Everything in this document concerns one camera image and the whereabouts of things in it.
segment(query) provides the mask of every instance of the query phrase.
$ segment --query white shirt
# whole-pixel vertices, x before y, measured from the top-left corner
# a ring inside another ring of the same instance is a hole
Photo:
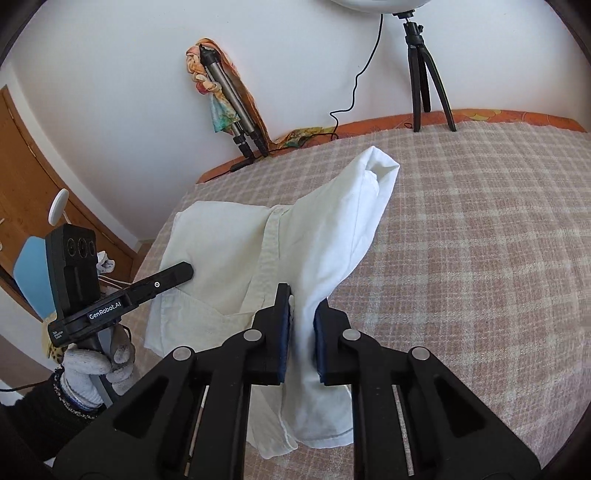
[[[196,202],[174,220],[160,268],[187,261],[195,274],[152,303],[145,346],[160,356],[220,346],[291,287],[285,383],[251,393],[247,440],[264,458],[353,442],[349,390],[322,385],[314,365],[314,313],[369,249],[399,167],[371,147],[292,206]]]

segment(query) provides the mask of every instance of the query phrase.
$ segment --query gloved hand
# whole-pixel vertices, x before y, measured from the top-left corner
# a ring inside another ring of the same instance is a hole
[[[71,345],[64,353],[61,390],[82,410],[93,410],[103,403],[90,375],[106,374],[117,395],[123,395],[138,381],[139,373],[134,365],[135,347],[121,325],[116,325],[113,331],[111,357],[112,363],[102,353],[76,345]]]

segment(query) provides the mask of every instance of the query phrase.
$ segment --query shirt sleeve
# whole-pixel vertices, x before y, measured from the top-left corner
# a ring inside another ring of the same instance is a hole
[[[98,414],[82,412],[69,402],[59,387],[60,376],[58,370],[13,406],[4,407],[19,437],[43,461],[55,457]]]

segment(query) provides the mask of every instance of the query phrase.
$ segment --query metal rivet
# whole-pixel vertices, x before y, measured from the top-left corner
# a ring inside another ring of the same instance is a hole
[[[431,353],[429,352],[429,350],[427,350],[423,346],[418,346],[416,348],[413,348],[413,357],[416,358],[417,360],[426,360],[430,356],[431,356]]]
[[[244,339],[247,342],[256,342],[257,340],[260,340],[261,337],[262,337],[262,333],[259,332],[255,328],[252,328],[252,329],[247,330],[246,332],[244,332]]]
[[[361,338],[361,332],[355,330],[354,328],[347,328],[343,332],[343,338],[345,340],[351,340],[352,342],[354,342],[355,340],[359,340]]]
[[[175,360],[178,360],[179,362],[186,360],[190,356],[191,356],[191,349],[188,347],[185,347],[185,346],[180,346],[173,352],[173,358]]]

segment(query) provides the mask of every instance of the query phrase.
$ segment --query wrist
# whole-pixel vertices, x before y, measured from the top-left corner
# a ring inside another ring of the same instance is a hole
[[[54,385],[57,389],[59,389],[65,401],[67,401],[73,408],[83,413],[92,414],[96,412],[96,410],[102,405],[100,398],[98,398],[97,401],[93,401],[92,399],[88,399],[75,392],[75,390],[68,383],[67,376],[64,375],[63,371],[60,371]]]

